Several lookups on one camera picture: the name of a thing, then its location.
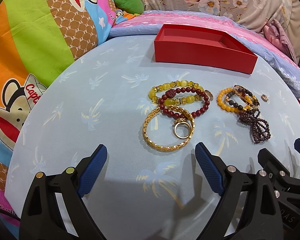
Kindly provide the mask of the dark garnet beaded bow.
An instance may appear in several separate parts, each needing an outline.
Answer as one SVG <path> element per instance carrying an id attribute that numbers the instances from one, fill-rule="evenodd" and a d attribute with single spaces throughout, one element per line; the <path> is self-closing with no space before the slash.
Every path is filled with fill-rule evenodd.
<path id="1" fill-rule="evenodd" d="M 270 127 L 267 120 L 260 118 L 260 110 L 252 109 L 239 112 L 239 121 L 250 126 L 250 137 L 254 144 L 259 144 L 270 139 Z"/>

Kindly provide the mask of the pink purple crumpled cloth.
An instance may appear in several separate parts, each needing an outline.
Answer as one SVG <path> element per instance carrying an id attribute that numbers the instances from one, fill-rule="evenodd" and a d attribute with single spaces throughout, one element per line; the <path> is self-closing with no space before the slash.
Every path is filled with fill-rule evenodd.
<path id="1" fill-rule="evenodd" d="M 288 56 L 293 62 L 296 62 L 296 55 L 291 41 L 277 19 L 273 19 L 270 23 L 267 23 L 262 30 L 265 38 L 272 45 Z"/>

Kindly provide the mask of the thin gold bangle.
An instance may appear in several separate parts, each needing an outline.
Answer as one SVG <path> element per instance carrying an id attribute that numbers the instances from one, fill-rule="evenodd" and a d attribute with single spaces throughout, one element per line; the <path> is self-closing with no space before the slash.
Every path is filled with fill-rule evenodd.
<path id="1" fill-rule="evenodd" d="M 254 96 L 254 94 L 248 89 L 240 85 L 234 85 L 234 91 L 239 96 L 239 98 L 251 108 L 256 109 L 260 106 L 257 97 Z"/>

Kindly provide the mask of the pink blue rose pillow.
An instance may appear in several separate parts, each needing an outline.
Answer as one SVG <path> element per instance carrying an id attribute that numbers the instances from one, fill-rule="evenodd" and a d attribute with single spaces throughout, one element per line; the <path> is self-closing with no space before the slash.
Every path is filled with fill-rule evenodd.
<path id="1" fill-rule="evenodd" d="M 300 68 L 261 35 L 225 16 L 191 11 L 146 11 L 111 28 L 108 38 L 132 35 L 157 35 L 162 25 L 179 24 L 220 30 L 237 39 L 262 57 L 279 74 L 296 98 L 300 98 Z"/>

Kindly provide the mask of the red cardboard tray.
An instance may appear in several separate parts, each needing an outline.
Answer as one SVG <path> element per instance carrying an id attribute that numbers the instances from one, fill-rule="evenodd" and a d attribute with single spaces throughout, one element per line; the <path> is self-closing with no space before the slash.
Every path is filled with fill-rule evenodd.
<path id="1" fill-rule="evenodd" d="M 165 24 L 154 39 L 156 62 L 209 66 L 251 74 L 257 56 L 224 31 Z"/>

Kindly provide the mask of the green plush cushion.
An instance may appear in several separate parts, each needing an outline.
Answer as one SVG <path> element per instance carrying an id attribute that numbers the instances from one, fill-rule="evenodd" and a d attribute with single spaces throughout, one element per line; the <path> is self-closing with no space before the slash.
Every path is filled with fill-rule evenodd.
<path id="1" fill-rule="evenodd" d="M 143 14 L 144 6 L 141 0 L 114 0 L 117 8 L 129 14 Z"/>

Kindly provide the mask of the gold woven bangle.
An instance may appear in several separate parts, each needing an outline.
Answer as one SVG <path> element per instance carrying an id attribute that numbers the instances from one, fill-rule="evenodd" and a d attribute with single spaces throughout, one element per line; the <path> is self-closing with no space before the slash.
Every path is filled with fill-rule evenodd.
<path id="1" fill-rule="evenodd" d="M 163 115 L 163 109 L 159 106 L 150 111 L 142 124 L 141 133 L 144 142 L 159 152 L 174 152 L 185 147 L 194 135 L 195 120 L 192 114 L 180 106 L 165 106 L 167 114 L 164 117 L 171 118 L 171 133 L 165 129 L 155 133 L 151 131 L 154 119 Z"/>

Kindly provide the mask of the light blue palm tablecloth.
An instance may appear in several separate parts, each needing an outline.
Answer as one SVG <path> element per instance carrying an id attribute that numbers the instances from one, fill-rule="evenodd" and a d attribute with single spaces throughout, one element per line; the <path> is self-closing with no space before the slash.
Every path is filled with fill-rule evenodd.
<path id="1" fill-rule="evenodd" d="M 99 144 L 108 158 L 84 203 L 107 239 L 195 239 L 212 215 L 213 193 L 196 163 L 202 142 L 242 172 L 256 173 L 267 148 L 300 179 L 300 104 L 271 64 L 259 57 L 251 75 L 211 67 L 157 63 L 154 36 L 116 37 L 66 69 L 26 119 L 8 169 L 5 196 L 20 215 L 36 173 L 59 174 L 91 155 Z M 192 81 L 213 96 L 242 85 L 261 101 L 271 138 L 255 145 L 249 127 L 216 101 L 196 119 L 191 141 L 163 153 L 149 147 L 142 124 L 155 108 L 152 87 Z"/>

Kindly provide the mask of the monkey cartoon colourful quilt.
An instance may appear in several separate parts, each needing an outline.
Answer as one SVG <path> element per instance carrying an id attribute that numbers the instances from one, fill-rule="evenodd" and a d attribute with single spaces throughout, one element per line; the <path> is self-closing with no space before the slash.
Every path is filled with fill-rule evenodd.
<path id="1" fill-rule="evenodd" d="M 5 187 L 26 118 L 66 68 L 106 41 L 115 9 L 114 0 L 0 2 L 0 220 L 14 235 L 19 221 Z"/>

